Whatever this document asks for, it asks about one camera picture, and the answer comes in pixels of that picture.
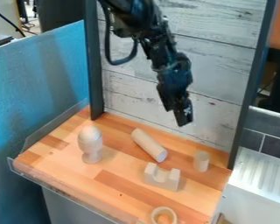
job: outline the wooden u-shaped block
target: wooden u-shaped block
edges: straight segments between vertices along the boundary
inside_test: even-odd
[[[176,192],[179,188],[179,178],[180,170],[178,169],[163,171],[156,164],[148,163],[144,171],[143,182]]]

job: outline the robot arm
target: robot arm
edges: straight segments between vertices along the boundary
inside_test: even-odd
[[[173,110],[178,126],[193,120],[187,87],[193,82],[191,62],[178,52],[167,17],[153,0],[99,0],[106,18],[105,54],[111,65],[121,65],[137,55],[140,44],[157,73],[157,91],[166,111]],[[110,57],[110,30],[120,38],[132,38],[134,46],[124,59]]]

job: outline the whitewashed wood backdrop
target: whitewashed wood backdrop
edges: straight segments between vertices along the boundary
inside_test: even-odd
[[[104,59],[105,22],[98,7],[106,108],[141,123],[230,152],[254,58],[266,0],[158,0],[176,35],[177,48],[192,61],[190,97],[194,122],[179,128],[165,112],[156,74],[142,49],[131,62]],[[113,59],[130,52],[130,39],[112,37]]]

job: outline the wooden cylinder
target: wooden cylinder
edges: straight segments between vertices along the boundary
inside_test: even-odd
[[[199,151],[195,154],[194,168],[198,172],[206,172],[210,162],[210,155],[206,151]]]
[[[135,129],[131,134],[133,140],[148,154],[150,154],[157,162],[163,162],[168,155],[159,143],[141,129]]]

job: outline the blue panel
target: blue panel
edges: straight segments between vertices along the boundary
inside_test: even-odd
[[[35,196],[39,189],[11,173],[6,157],[18,153],[31,133],[85,98],[83,22],[0,47],[0,224],[45,223]]]

